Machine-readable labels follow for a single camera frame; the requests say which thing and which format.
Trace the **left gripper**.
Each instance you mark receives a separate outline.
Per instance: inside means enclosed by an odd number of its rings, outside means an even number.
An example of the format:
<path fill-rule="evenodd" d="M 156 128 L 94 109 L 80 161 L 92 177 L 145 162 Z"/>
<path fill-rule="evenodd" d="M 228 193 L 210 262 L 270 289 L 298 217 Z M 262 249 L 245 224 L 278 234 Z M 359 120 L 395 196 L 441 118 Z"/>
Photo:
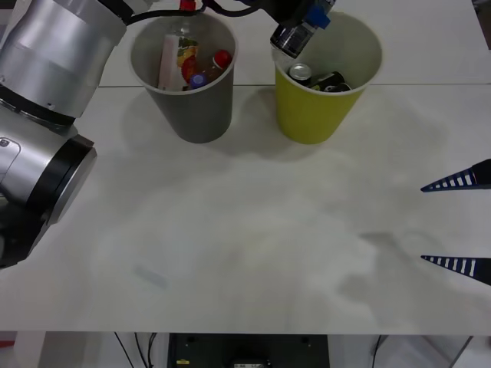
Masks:
<path fill-rule="evenodd" d="M 312 0 L 267 0 L 263 10 L 279 25 L 294 26 L 305 22 L 314 28 L 326 29 L 331 20 L 330 2 L 313 2 Z"/>

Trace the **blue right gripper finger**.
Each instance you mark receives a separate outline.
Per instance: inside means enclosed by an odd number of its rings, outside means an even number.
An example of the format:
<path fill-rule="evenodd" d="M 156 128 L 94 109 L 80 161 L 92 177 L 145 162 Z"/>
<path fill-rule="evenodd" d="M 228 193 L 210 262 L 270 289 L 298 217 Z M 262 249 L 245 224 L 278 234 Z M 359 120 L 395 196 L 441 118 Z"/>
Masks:
<path fill-rule="evenodd" d="M 420 258 L 488 286 L 491 285 L 490 258 L 446 257 L 437 255 L 421 255 Z"/>
<path fill-rule="evenodd" d="M 490 189 L 491 159 L 472 165 L 470 168 L 455 172 L 438 179 L 420 189 L 421 192 L 443 192 L 456 190 Z"/>

